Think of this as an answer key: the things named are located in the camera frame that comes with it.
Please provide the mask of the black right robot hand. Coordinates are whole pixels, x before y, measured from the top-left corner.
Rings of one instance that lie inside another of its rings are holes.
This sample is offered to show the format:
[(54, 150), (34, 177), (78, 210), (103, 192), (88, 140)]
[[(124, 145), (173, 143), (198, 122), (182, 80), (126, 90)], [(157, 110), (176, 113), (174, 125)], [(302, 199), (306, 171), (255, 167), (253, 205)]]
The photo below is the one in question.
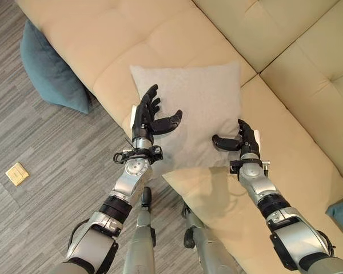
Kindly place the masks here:
[(254, 153), (260, 155), (259, 144), (255, 139), (254, 131), (242, 119), (238, 119), (240, 139), (221, 138), (217, 134), (212, 136), (213, 145), (225, 151), (241, 151), (241, 153)]

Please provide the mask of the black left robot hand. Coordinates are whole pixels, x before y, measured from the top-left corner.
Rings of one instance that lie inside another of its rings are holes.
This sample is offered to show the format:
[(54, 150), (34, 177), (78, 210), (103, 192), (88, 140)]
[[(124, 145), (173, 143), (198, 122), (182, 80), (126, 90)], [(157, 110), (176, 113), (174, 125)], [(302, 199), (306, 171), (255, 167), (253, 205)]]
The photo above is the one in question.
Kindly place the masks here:
[(154, 135), (163, 135), (174, 131), (182, 120), (183, 112), (178, 110), (173, 116), (155, 120), (160, 110), (160, 98), (157, 96), (158, 85), (152, 85), (136, 107), (134, 122), (131, 127), (132, 141), (145, 138), (153, 142)]

